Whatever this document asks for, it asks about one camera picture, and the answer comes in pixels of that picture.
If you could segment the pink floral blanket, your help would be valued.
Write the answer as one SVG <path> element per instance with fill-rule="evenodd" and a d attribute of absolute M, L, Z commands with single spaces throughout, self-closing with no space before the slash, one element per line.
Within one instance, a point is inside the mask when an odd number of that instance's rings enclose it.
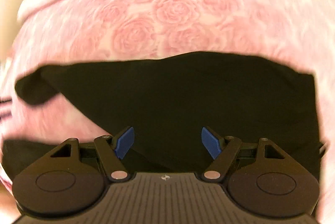
<path fill-rule="evenodd" d="M 334 0 L 60 0 L 25 23 L 2 95 L 45 62 L 261 55 L 316 75 L 321 135 L 334 146 Z"/>

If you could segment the black trousers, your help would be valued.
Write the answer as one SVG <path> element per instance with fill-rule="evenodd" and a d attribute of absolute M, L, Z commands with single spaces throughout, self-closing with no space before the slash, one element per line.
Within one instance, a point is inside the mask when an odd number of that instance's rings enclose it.
<path fill-rule="evenodd" d="M 127 126 L 135 143 L 129 171 L 204 171 L 200 133 L 245 142 L 271 139 L 314 177 L 320 138 L 314 77 L 257 56 L 192 52 L 161 60 L 45 65 L 16 81 L 37 111 L 64 99 L 93 122 L 93 136 Z"/>

